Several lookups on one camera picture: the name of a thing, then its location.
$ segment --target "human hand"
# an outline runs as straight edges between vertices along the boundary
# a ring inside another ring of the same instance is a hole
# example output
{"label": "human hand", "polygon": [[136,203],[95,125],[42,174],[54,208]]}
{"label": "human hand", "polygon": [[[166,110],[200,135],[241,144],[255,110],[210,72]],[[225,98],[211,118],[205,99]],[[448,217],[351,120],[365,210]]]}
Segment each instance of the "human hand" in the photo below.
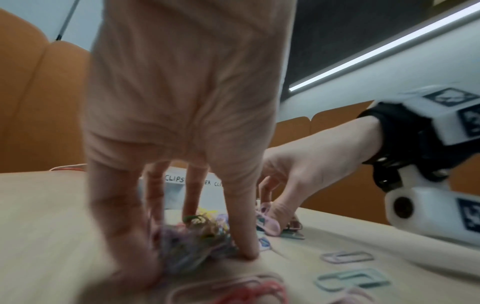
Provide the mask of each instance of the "human hand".
{"label": "human hand", "polygon": [[222,180],[230,232],[258,255],[254,205],[272,136],[295,2],[106,0],[91,54],[83,136],[89,204],[129,284],[156,282],[147,215],[163,220],[165,170],[187,163],[184,215],[210,166]]}
{"label": "human hand", "polygon": [[267,215],[285,228],[303,201],[353,173],[377,153],[382,141],[380,122],[366,116],[267,149],[258,185],[260,202],[271,202],[272,191],[285,185]]}

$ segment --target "ceiling light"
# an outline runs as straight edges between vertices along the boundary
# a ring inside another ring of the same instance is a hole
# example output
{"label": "ceiling light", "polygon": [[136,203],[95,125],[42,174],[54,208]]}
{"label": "ceiling light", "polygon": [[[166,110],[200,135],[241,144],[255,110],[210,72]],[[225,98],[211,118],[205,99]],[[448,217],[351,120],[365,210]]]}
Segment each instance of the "ceiling light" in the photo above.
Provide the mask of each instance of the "ceiling light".
{"label": "ceiling light", "polygon": [[395,41],[392,41],[392,42],[384,45],[384,46],[381,46],[381,47],[379,47],[378,49],[375,49],[375,50],[373,50],[373,51],[371,51],[371,52],[368,52],[368,53],[366,53],[366,54],[364,54],[364,55],[361,55],[360,57],[357,57],[357,58],[355,58],[355,59],[352,59],[352,60],[350,60],[350,61],[348,61],[348,62],[346,62],[346,63],[344,63],[344,64],[342,64],[342,65],[339,65],[339,66],[336,67],[336,68],[333,68],[333,69],[331,69],[331,70],[328,70],[328,71],[326,71],[325,73],[321,73],[320,75],[314,76],[314,77],[312,77],[312,78],[310,78],[310,79],[308,79],[308,80],[305,80],[305,81],[303,81],[303,82],[301,82],[301,83],[299,83],[299,84],[297,84],[297,85],[294,85],[294,86],[290,87],[289,90],[290,90],[290,92],[293,92],[293,91],[295,91],[295,90],[298,90],[298,89],[300,89],[300,88],[302,88],[302,87],[304,87],[304,86],[307,86],[307,85],[309,85],[309,84],[311,84],[311,83],[314,83],[314,82],[316,82],[316,81],[318,81],[318,80],[320,80],[320,79],[323,79],[323,78],[325,78],[325,77],[328,77],[328,76],[330,76],[330,75],[333,75],[333,74],[335,74],[335,73],[338,73],[338,72],[340,72],[340,71],[342,71],[342,70],[344,70],[344,69],[346,69],[346,68],[349,68],[349,67],[351,67],[351,66],[354,66],[354,65],[356,65],[356,64],[358,64],[358,63],[360,63],[360,62],[362,62],[362,61],[365,61],[365,60],[367,60],[367,59],[370,59],[370,58],[372,58],[372,57],[374,57],[374,56],[377,56],[377,55],[379,55],[379,54],[381,54],[381,53],[383,53],[383,52],[386,52],[386,51],[388,51],[388,50],[391,50],[391,49],[393,49],[393,48],[395,48],[395,47],[397,47],[397,46],[399,46],[399,45],[402,45],[402,44],[407,43],[407,42],[409,42],[409,41],[411,41],[411,40],[413,40],[413,39],[416,39],[416,38],[418,38],[418,37],[420,37],[420,36],[423,36],[423,35],[425,35],[425,34],[428,34],[428,33],[432,32],[432,31],[435,31],[435,30],[437,30],[437,29],[439,29],[439,28],[441,28],[441,27],[444,27],[444,26],[446,26],[446,25],[448,25],[448,24],[450,24],[450,23],[452,23],[452,22],[455,22],[455,21],[457,21],[457,20],[459,20],[459,19],[462,19],[462,18],[464,18],[464,17],[466,17],[466,16],[469,16],[469,15],[471,15],[471,14],[473,14],[473,13],[476,13],[476,12],[478,12],[478,11],[480,11],[480,3],[476,3],[476,4],[472,5],[472,6],[469,6],[469,7],[465,8],[465,9],[459,11],[459,12],[456,12],[456,13],[450,15],[450,16],[447,16],[447,17],[439,20],[439,21],[436,21],[436,22],[434,22],[434,23],[432,23],[432,24],[430,24],[430,25],[427,25],[427,26],[424,27],[424,28],[421,28],[421,29],[419,29],[419,30],[417,30],[417,31],[415,31],[415,32],[413,32],[413,33],[410,33],[410,34],[408,34],[408,35],[406,35],[406,36],[403,36],[403,37],[401,37],[401,38],[399,38],[399,39],[397,39],[397,40],[395,40]]}

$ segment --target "black wrist strap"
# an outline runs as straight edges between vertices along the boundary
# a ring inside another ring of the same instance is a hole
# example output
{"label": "black wrist strap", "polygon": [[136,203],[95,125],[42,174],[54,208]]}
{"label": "black wrist strap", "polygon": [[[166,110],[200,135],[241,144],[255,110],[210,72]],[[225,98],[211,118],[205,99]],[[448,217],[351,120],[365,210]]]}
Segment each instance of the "black wrist strap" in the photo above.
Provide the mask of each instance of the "black wrist strap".
{"label": "black wrist strap", "polygon": [[415,158],[418,152],[418,133],[431,123],[429,118],[419,116],[402,104],[379,102],[373,108],[363,111],[358,117],[374,116],[381,124],[383,145],[364,164],[393,164],[397,160]]}

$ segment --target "table surface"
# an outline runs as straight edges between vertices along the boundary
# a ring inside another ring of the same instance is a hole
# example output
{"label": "table surface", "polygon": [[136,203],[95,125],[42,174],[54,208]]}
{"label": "table surface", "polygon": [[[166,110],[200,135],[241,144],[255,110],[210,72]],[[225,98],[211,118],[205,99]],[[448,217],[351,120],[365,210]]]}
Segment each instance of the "table surface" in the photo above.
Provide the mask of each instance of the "table surface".
{"label": "table surface", "polygon": [[[479,303],[480,251],[391,226],[300,208],[305,240],[269,237],[260,258],[222,260],[170,278],[162,288],[129,294],[112,286],[115,266],[86,208],[85,173],[0,175],[0,296],[18,303],[162,303],[174,286],[272,271],[290,303],[329,303],[340,293],[318,288],[319,275],[374,268],[390,285],[367,289],[378,303]],[[167,211],[170,223],[179,211]],[[324,253],[366,251],[373,261],[330,264]]]}

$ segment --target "finger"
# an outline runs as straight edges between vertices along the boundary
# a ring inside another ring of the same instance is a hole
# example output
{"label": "finger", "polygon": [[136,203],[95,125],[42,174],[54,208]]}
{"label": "finger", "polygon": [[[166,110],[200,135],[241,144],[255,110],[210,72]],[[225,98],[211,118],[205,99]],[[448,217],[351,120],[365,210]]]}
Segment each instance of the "finger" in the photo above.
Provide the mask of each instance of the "finger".
{"label": "finger", "polygon": [[147,218],[137,196],[140,174],[88,161],[90,209],[107,248],[128,281],[147,287],[158,279],[161,268],[149,249]]}
{"label": "finger", "polygon": [[294,216],[295,211],[310,196],[304,184],[297,179],[290,179],[285,186],[282,194],[271,204],[267,216],[275,219],[284,229]]}
{"label": "finger", "polygon": [[259,255],[259,245],[255,215],[255,184],[238,187],[236,184],[223,184],[230,234],[240,253],[254,259]]}
{"label": "finger", "polygon": [[157,224],[164,220],[165,172],[170,163],[170,161],[159,161],[145,166],[143,171],[144,199],[152,218]]}
{"label": "finger", "polygon": [[200,195],[205,185],[209,168],[196,167],[189,164],[185,178],[185,200],[183,202],[182,218],[195,215],[199,207]]}
{"label": "finger", "polygon": [[280,182],[272,177],[267,176],[259,185],[258,185],[258,193],[260,196],[260,204],[261,203],[270,203],[272,201],[272,191],[274,191]]}

